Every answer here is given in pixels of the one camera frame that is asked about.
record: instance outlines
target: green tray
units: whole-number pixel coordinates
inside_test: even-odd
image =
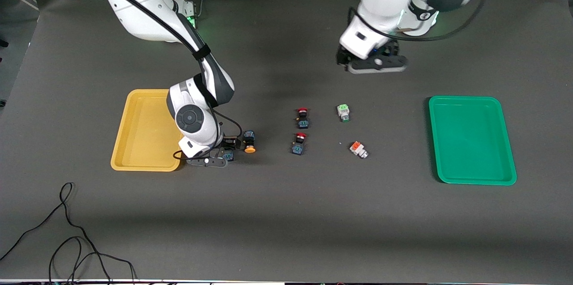
[[[445,183],[512,185],[517,179],[500,102],[434,96],[430,120],[438,176]]]

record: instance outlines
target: green led light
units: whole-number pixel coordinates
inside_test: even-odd
[[[197,28],[197,26],[195,25],[197,23],[197,21],[195,20],[194,17],[187,17],[187,20],[193,26],[193,28],[195,28],[195,29]]]

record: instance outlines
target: floor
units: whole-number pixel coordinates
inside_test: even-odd
[[[38,12],[18,0],[0,0],[0,39],[9,43],[0,48],[0,99],[8,100],[20,65],[34,34]]]

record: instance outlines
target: yellow tray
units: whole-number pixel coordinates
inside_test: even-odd
[[[117,132],[111,167],[116,171],[161,171],[176,169],[173,153],[182,138],[166,98],[169,89],[136,89],[129,93]]]

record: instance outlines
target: plastic tray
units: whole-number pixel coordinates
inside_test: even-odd
[[[182,138],[166,98],[169,89],[136,89],[129,93],[115,140],[111,166],[117,171],[176,169],[173,158]]]
[[[512,185],[517,179],[500,102],[434,96],[430,120],[438,176],[445,183]]]

